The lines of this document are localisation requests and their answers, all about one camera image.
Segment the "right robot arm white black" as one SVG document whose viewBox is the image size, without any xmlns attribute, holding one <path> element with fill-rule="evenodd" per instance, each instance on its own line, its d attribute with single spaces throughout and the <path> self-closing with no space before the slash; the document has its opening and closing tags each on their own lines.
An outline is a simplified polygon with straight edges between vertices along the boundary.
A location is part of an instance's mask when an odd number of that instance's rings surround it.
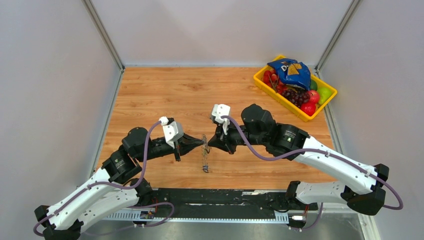
<svg viewBox="0 0 424 240">
<path fill-rule="evenodd" d="M 285 194 L 286 204 L 292 209 L 312 203 L 347 205 L 358 213 L 374 216 L 385 204 L 384 182 L 389 168 L 383 164 L 368 165 L 336 152 L 290 124 L 278 123 L 272 114 L 257 104 L 246 107 L 242 125 L 231 116 L 231 108 L 215 104 L 210 119 L 216 124 L 214 136 L 208 145 L 229 154 L 238 146 L 264 146 L 269 153 L 267 161 L 286 159 L 316 168 L 333 181 L 309 183 L 290 182 Z"/>
</svg>

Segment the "metal key organizer ring plate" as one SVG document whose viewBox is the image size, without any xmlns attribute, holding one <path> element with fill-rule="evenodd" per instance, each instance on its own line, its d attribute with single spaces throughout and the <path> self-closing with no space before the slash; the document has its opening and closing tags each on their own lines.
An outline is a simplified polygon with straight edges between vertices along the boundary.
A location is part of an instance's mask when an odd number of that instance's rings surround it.
<svg viewBox="0 0 424 240">
<path fill-rule="evenodd" d="M 210 153 L 210 148 L 208 147 L 208 139 L 205 134 L 202 135 L 202 167 L 206 168 L 208 166 L 207 159 L 208 154 Z"/>
</svg>

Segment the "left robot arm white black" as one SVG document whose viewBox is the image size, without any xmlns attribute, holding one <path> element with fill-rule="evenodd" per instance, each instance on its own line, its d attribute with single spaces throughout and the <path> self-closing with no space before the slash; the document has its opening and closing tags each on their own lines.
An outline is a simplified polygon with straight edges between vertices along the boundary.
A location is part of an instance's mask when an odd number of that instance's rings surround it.
<svg viewBox="0 0 424 240">
<path fill-rule="evenodd" d="M 86 182 L 58 203 L 35 209 L 33 232 L 46 240 L 77 240 L 93 224 L 121 209 L 159 206 L 144 178 L 147 161 L 167 155 L 180 161 L 203 144 L 204 140 L 184 133 L 178 122 L 158 121 L 149 130 L 131 129 Z"/>
</svg>

